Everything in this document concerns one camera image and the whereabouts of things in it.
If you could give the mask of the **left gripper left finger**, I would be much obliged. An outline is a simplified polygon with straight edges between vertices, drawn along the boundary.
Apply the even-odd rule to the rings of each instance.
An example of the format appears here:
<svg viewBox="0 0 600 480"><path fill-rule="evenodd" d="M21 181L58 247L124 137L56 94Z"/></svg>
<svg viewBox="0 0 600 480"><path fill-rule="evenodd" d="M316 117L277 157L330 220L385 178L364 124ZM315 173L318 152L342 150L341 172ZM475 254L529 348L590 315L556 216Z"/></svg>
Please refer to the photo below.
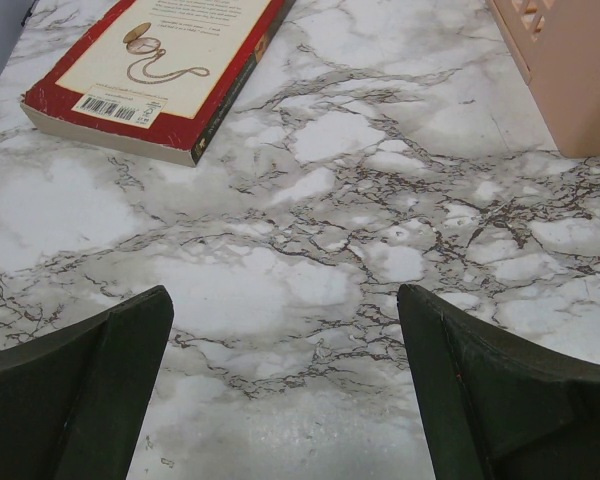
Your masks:
<svg viewBox="0 0 600 480"><path fill-rule="evenodd" d="M125 478L173 318L155 286L0 351L0 479Z"/></svg>

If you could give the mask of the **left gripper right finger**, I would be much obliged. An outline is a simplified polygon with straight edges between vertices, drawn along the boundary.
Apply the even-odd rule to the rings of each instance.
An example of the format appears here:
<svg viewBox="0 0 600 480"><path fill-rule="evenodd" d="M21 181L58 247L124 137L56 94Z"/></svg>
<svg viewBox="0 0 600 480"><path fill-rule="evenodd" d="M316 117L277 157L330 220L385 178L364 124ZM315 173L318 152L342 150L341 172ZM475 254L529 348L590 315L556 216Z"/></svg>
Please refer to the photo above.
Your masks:
<svg viewBox="0 0 600 480"><path fill-rule="evenodd" d="M418 285L397 306L436 478L600 479L600 365Z"/></svg>

